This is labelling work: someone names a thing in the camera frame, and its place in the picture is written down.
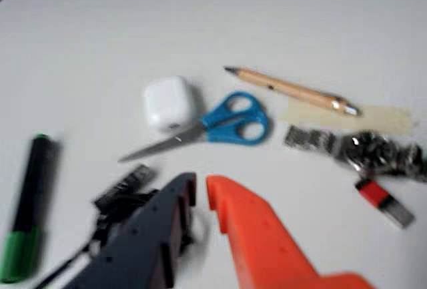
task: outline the scissors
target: scissors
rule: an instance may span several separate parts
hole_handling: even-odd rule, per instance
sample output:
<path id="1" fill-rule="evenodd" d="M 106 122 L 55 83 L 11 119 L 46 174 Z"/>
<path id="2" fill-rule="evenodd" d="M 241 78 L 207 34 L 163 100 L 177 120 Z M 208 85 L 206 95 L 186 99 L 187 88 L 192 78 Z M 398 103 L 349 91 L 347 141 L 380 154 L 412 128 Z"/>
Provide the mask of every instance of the scissors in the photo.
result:
<path id="1" fill-rule="evenodd" d="M 233 111 L 231 104 L 236 99 L 247 99 L 251 105 L 247 109 Z M 262 131 L 257 137 L 246 138 L 242 130 L 250 123 L 259 123 Z M 169 139 L 140 149 L 119 160 L 127 162 L 156 154 L 189 142 L 208 140 L 209 142 L 228 142 L 252 146 L 260 143 L 267 135 L 269 122 L 259 101 L 247 92 L 237 91 L 227 96 L 213 111 L 205 114 L 190 128 Z"/>

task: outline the marker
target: marker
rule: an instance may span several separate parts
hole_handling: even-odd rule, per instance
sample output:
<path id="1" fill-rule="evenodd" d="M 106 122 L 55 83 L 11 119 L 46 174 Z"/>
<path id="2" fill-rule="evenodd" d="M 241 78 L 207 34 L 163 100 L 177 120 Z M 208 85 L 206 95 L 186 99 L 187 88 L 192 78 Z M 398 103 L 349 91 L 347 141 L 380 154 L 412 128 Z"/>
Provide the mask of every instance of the marker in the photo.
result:
<path id="1" fill-rule="evenodd" d="M 33 271 L 39 239 L 43 192 L 52 160 L 53 142 L 47 135 L 34 138 L 12 230 L 6 237 L 0 268 L 2 283 L 18 282 Z"/>

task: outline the pencil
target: pencil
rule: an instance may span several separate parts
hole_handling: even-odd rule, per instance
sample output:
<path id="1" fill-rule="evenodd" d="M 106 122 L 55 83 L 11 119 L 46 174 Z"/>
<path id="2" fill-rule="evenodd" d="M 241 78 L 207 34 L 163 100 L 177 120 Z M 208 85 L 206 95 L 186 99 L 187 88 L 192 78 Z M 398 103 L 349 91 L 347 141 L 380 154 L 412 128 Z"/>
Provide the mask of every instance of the pencil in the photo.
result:
<path id="1" fill-rule="evenodd" d="M 330 109 L 340 114 L 359 116 L 360 110 L 349 101 L 338 95 L 330 95 L 301 85 L 296 85 L 284 80 L 274 79 L 260 72 L 252 71 L 241 67 L 224 67 L 224 69 L 238 78 L 261 87 L 282 92 L 290 97 L 304 102 Z"/>

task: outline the masking tape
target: masking tape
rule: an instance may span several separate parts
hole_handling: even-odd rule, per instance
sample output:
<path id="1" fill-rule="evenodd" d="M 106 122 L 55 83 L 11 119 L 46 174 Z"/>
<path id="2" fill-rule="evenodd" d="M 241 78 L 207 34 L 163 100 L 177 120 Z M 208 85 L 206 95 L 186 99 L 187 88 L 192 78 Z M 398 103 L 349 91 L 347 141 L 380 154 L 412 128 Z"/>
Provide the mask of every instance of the masking tape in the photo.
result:
<path id="1" fill-rule="evenodd" d="M 412 129 L 411 114 L 401 107 L 362 105 L 362 115 L 352 117 L 312 106 L 289 98 L 281 120 L 294 125 L 316 125 L 330 129 L 374 130 L 388 135 L 408 135 Z"/>

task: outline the red usb drive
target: red usb drive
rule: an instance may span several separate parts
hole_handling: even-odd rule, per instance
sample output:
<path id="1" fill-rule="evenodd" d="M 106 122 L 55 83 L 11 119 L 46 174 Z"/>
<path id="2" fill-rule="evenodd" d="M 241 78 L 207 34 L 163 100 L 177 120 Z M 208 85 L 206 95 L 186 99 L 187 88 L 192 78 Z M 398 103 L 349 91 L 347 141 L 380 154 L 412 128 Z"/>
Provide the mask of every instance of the red usb drive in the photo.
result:
<path id="1" fill-rule="evenodd" d="M 355 187 L 375 208 L 383 212 L 401 228 L 405 228 L 414 221 L 414 215 L 374 180 L 360 180 Z"/>

